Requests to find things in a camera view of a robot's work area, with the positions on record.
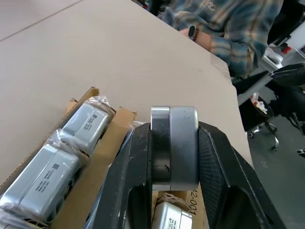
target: plaid shirt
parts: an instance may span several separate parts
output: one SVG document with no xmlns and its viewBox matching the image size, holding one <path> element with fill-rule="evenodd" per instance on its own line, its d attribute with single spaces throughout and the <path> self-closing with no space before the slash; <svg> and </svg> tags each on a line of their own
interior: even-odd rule
<svg viewBox="0 0 305 229">
<path fill-rule="evenodd" d="M 283 0 L 173 0 L 159 18 L 177 30 L 195 25 L 210 34 L 211 53 L 235 75 L 245 77 L 264 54 L 282 4 Z"/>
</svg>

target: gray floor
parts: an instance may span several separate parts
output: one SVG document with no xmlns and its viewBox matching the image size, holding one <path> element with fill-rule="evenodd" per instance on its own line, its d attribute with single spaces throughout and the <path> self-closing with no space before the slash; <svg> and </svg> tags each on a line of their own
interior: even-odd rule
<svg viewBox="0 0 305 229">
<path fill-rule="evenodd" d="M 268 100 L 273 94 L 265 88 L 260 96 Z M 305 229 L 305 158 L 296 153 L 305 149 L 305 137 L 285 118 L 271 123 L 278 127 L 279 151 L 270 150 L 274 138 L 264 127 L 249 139 L 254 167 L 286 227 Z"/>
</svg>

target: cylindrical metal part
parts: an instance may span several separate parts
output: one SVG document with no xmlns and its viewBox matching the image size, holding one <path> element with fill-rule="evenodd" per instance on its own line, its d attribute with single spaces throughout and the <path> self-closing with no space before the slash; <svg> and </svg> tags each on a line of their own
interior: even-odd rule
<svg viewBox="0 0 305 229">
<path fill-rule="evenodd" d="M 154 190 L 198 187 L 198 116 L 194 107 L 152 107 Z"/>
</svg>

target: table surface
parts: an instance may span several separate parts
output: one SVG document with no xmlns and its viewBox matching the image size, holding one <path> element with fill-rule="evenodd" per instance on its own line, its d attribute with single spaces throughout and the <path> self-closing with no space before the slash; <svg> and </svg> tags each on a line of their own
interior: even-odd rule
<svg viewBox="0 0 305 229">
<path fill-rule="evenodd" d="M 0 0 L 0 12 L 0 183 L 91 86 L 138 121 L 194 106 L 252 165 L 224 62 L 132 1 Z"/>
</svg>

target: battery pack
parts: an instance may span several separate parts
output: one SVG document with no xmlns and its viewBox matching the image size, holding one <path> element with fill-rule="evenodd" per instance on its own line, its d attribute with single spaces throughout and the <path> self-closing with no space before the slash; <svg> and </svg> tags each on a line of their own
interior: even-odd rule
<svg viewBox="0 0 305 229">
<path fill-rule="evenodd" d="M 79 168 L 76 155 L 44 145 L 3 194 L 0 205 L 9 203 L 13 205 L 10 209 L 13 214 L 15 208 L 18 212 L 21 209 L 24 217 L 51 222 L 61 209 Z"/>
<path fill-rule="evenodd" d="M 72 136 L 76 146 L 91 155 L 108 121 L 108 113 L 84 103 L 62 128 L 62 135 Z"/>
<path fill-rule="evenodd" d="M 152 229 L 192 229 L 192 215 L 171 203 L 163 202 L 155 208 Z"/>
</svg>

